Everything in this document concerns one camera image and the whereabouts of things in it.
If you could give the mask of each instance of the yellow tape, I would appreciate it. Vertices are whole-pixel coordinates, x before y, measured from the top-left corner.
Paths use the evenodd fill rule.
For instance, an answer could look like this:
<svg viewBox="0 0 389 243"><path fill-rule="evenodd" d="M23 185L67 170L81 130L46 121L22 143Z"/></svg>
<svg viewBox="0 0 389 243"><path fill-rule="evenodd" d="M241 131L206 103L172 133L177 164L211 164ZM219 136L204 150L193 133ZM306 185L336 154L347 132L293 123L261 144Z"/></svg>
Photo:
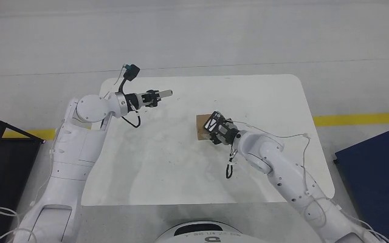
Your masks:
<svg viewBox="0 0 389 243"><path fill-rule="evenodd" d="M27 130L26 132L43 140L53 140L55 136L55 129ZM2 137L5 139L18 139L25 138L26 136L15 131L6 131Z"/></svg>
<svg viewBox="0 0 389 243"><path fill-rule="evenodd" d="M389 113L321 115L313 117L316 126L370 125L389 123Z"/></svg>
<svg viewBox="0 0 389 243"><path fill-rule="evenodd" d="M320 115L313 117L315 126L346 126L346 125L372 125L389 124L389 113L378 114L351 114L351 115ZM27 130L28 133L44 140L53 140L55 129ZM25 137L14 131L6 131L3 138Z"/></svg>

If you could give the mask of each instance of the gray floor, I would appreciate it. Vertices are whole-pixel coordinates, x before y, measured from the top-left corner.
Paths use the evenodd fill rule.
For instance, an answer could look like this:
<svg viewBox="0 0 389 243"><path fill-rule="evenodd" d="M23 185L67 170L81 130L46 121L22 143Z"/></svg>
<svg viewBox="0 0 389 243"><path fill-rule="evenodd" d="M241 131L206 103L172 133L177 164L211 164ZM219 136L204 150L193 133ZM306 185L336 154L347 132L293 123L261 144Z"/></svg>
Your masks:
<svg viewBox="0 0 389 243"><path fill-rule="evenodd" d="M387 1L2 0L0 119L55 128L70 98L96 94L122 63L143 77L294 74L313 115L387 112L388 13ZM334 199L353 215L334 153L388 128L318 128ZM48 173L49 146L19 210ZM269 214L267 225L256 220ZM296 215L286 204L85 208L78 239L150 242L178 222L208 218L269 242L317 240L303 221L280 227L288 217Z"/></svg>

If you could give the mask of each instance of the small cardboard box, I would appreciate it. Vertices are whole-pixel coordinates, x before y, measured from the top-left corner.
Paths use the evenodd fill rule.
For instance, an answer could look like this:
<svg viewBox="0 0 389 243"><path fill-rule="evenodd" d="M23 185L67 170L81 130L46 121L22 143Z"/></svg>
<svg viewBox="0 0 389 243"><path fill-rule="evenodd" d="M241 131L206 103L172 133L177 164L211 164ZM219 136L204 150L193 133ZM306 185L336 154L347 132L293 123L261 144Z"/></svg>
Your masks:
<svg viewBox="0 0 389 243"><path fill-rule="evenodd" d="M207 136L203 135L208 135L209 132L204 129L204 124L210 118L211 114L206 114L206 115L197 115L196 116L196 127L197 127L197 139L198 140L207 140Z"/></svg>

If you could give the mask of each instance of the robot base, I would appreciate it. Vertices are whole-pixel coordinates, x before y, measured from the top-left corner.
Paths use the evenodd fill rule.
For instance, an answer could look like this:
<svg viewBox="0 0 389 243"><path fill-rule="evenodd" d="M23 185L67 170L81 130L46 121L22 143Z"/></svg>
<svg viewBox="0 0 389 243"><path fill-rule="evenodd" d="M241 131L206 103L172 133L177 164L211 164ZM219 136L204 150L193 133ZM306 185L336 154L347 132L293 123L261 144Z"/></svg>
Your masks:
<svg viewBox="0 0 389 243"><path fill-rule="evenodd" d="M155 243L265 243L262 240L246 236L237 229L214 221L197 221L177 225L161 236Z"/></svg>

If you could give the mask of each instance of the white robotic arm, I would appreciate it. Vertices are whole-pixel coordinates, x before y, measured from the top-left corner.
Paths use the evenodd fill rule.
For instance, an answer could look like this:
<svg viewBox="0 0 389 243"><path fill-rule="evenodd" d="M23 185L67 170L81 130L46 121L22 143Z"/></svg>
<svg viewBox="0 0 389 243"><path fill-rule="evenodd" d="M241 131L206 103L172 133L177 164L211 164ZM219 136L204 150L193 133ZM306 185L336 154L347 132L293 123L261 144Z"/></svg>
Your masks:
<svg viewBox="0 0 389 243"><path fill-rule="evenodd" d="M381 242L369 231L351 222L328 199L300 163L287 158L283 144L270 134L239 131L220 113L214 112L204 128L213 143L232 145L295 208L324 242Z"/></svg>
<svg viewBox="0 0 389 243"><path fill-rule="evenodd" d="M37 203L33 202L19 227L32 231L39 243L75 242L81 222L81 196L101 153L112 116L120 118L142 106L155 107L172 94L172 91L142 94L121 91L110 93L107 99L98 95L72 99L54 141L52 172L46 190ZM100 129L90 129L96 122L101 122ZM28 231L17 231L13 242L33 242L33 239Z"/></svg>

